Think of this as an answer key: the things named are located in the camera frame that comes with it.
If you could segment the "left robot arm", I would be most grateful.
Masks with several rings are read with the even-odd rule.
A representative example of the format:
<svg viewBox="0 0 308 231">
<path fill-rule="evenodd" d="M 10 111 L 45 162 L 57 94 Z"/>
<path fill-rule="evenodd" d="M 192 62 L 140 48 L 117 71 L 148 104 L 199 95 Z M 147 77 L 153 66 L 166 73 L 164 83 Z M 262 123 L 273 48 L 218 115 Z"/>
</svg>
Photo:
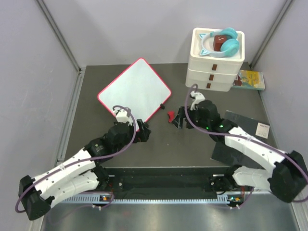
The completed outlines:
<svg viewBox="0 0 308 231">
<path fill-rule="evenodd" d="M 19 182 L 18 196 L 30 221 L 46 215 L 61 201 L 90 190 L 104 191 L 109 177 L 101 163 L 118 155 L 133 143 L 146 142 L 151 131 L 137 120 L 138 130 L 130 123 L 115 122 L 103 136 L 91 140 L 77 154 L 50 171 Z"/>
</svg>

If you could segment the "red bone-shaped eraser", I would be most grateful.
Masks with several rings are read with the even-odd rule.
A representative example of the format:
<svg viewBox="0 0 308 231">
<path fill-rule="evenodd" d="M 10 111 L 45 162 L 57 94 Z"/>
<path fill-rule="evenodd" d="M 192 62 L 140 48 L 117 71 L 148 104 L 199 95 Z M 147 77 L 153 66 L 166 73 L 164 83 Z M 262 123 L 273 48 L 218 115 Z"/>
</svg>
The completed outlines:
<svg viewBox="0 0 308 231">
<path fill-rule="evenodd" d="M 175 119 L 175 111 L 168 111 L 168 113 L 167 113 L 167 115 L 168 115 L 168 122 L 169 123 L 172 123 L 173 122 L 173 120 Z"/>
</svg>

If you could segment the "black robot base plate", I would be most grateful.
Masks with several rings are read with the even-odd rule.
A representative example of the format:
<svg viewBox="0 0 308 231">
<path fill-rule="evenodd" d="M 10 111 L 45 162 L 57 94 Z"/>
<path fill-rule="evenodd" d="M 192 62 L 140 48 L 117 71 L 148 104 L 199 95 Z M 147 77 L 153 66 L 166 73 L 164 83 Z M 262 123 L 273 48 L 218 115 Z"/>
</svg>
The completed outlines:
<svg viewBox="0 0 308 231">
<path fill-rule="evenodd" d="M 106 167 L 109 186 L 121 190 L 141 188 L 199 188 L 205 192 L 251 189 L 240 186 L 228 167 Z"/>
</svg>

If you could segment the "pink framed whiteboard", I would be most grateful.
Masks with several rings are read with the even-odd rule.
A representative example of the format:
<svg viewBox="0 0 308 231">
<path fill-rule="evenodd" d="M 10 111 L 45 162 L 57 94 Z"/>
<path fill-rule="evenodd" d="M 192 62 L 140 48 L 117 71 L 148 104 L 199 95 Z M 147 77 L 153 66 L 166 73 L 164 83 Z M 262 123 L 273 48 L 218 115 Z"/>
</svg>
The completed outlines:
<svg viewBox="0 0 308 231">
<path fill-rule="evenodd" d="M 172 91 L 151 65 L 139 58 L 97 95 L 114 116 L 113 107 L 128 107 L 135 119 L 147 122 L 171 96 Z"/>
</svg>

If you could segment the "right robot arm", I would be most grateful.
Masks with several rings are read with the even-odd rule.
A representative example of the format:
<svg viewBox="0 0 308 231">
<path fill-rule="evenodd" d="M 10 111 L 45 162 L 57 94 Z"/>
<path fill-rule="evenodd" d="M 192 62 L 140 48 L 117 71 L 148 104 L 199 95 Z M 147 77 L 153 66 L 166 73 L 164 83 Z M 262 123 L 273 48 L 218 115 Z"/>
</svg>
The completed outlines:
<svg viewBox="0 0 308 231">
<path fill-rule="evenodd" d="M 176 128 L 195 128 L 209 135 L 222 153 L 233 152 L 248 158 L 248 163 L 233 163 L 223 177 L 212 178 L 214 190 L 237 190 L 241 186 L 271 192 L 286 203 L 307 201 L 298 199 L 308 184 L 308 169 L 302 154 L 278 150 L 250 135 L 235 122 L 223 118 L 209 100 L 181 106 L 177 113 L 169 111 L 168 121 Z"/>
</svg>

